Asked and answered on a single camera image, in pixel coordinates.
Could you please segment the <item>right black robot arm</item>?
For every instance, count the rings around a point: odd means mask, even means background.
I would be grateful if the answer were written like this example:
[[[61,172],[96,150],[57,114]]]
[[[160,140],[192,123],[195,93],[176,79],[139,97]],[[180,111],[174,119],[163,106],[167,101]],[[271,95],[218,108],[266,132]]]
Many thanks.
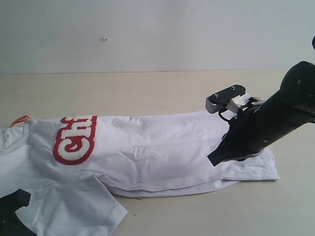
[[[213,166],[227,161],[244,161],[315,121],[315,65],[301,61],[285,74],[280,88],[266,100],[232,85],[206,98],[206,110],[217,113],[229,125],[219,146],[208,155]]]

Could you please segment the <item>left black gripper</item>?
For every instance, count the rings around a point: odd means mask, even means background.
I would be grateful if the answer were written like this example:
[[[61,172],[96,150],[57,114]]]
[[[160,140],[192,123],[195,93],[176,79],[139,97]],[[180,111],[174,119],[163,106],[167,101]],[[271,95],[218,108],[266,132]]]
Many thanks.
[[[1,236],[37,236],[21,222],[15,213],[18,209],[27,207],[30,199],[31,194],[22,189],[0,198]]]

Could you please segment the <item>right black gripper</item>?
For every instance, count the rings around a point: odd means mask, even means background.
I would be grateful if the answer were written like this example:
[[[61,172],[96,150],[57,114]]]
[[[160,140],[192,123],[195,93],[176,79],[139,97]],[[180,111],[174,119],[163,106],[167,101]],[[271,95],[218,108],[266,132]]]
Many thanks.
[[[232,85],[206,98],[205,109],[209,113],[226,110],[236,113],[229,120],[229,129],[219,146],[207,156],[213,166],[228,161],[243,162],[259,156],[265,149],[265,100],[251,96],[242,106],[233,101],[245,93],[244,86]]]

